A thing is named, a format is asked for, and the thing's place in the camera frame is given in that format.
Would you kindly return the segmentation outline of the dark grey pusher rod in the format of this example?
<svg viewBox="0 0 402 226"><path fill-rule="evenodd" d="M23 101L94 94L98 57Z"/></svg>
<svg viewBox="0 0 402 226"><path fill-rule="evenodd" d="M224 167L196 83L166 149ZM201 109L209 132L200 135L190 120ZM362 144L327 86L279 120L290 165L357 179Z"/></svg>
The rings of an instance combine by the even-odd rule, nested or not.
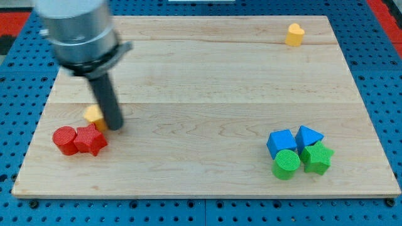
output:
<svg viewBox="0 0 402 226"><path fill-rule="evenodd" d="M112 131L122 128L124 119L108 73L90 79L89 84L108 128Z"/></svg>

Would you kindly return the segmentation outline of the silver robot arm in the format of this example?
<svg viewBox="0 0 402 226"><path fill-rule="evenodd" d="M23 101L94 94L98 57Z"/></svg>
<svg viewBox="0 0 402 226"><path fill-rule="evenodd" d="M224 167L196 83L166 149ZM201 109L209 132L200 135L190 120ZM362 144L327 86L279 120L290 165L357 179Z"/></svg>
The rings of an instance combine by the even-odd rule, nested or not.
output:
<svg viewBox="0 0 402 226"><path fill-rule="evenodd" d="M85 77L108 128L122 128L124 119L109 70L130 51L114 28L106 0L37 0L34 10L43 23L40 34L52 45L58 64Z"/></svg>

